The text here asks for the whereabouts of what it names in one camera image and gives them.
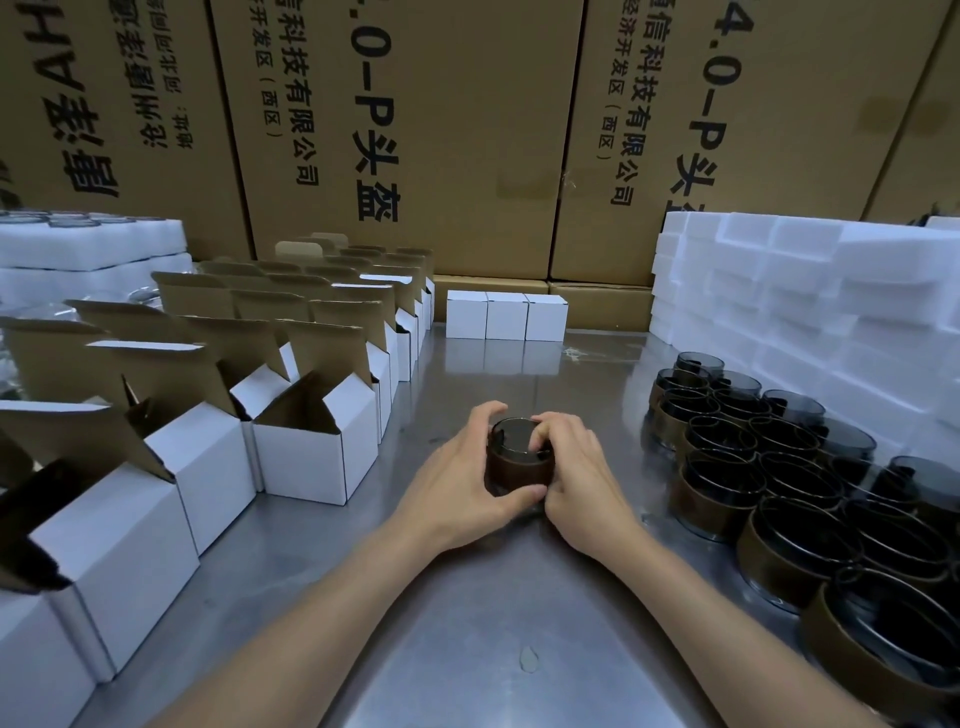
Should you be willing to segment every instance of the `person's left hand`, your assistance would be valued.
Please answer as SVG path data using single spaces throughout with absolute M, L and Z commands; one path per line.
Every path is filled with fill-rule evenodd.
M 467 425 L 427 458 L 391 516 L 400 531 L 422 539 L 431 557 L 486 536 L 546 496 L 546 483 L 502 497 L 484 485 L 490 417 L 506 409 L 498 401 L 474 407 Z

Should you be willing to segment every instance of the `person's right arm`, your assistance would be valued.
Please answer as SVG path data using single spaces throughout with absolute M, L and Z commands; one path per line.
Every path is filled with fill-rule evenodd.
M 549 439 L 557 460 L 547 518 L 643 602 L 730 728 L 884 728 L 646 532 L 580 418 L 534 419 L 530 449 Z

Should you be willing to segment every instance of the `table surface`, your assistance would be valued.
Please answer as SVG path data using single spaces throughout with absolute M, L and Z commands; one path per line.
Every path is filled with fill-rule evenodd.
M 732 550 L 665 514 L 671 463 L 643 421 L 657 369 L 676 353 L 642 335 L 568 332 L 562 344 L 528 350 L 535 371 L 559 361 L 556 374 L 500 374 L 519 368 L 522 348 L 446 339 L 434 327 L 415 380 L 400 384 L 380 456 L 349 503 L 258 496 L 74 728 L 138 728 L 223 662 L 380 525 L 427 455 L 485 400 L 507 402 L 516 416 L 559 410 L 583 418 L 656 537 L 796 646 L 796 619 L 746 585 Z M 699 728 L 723 721 L 643 606 L 533 515 L 446 554 L 414 581 L 374 632 L 324 725 Z

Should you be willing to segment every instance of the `forearm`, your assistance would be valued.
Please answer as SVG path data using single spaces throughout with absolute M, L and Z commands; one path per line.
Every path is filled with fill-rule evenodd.
M 651 612 L 730 728 L 882 728 L 642 527 L 603 560 Z
M 432 553 L 391 523 L 151 728 L 315 728 L 373 629 Z

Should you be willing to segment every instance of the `stack of white foam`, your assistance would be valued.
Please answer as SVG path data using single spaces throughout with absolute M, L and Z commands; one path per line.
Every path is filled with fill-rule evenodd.
M 180 220 L 82 212 L 0 215 L 5 309 L 153 286 L 153 271 L 193 270 Z
M 960 219 L 670 212 L 650 331 L 960 469 Z

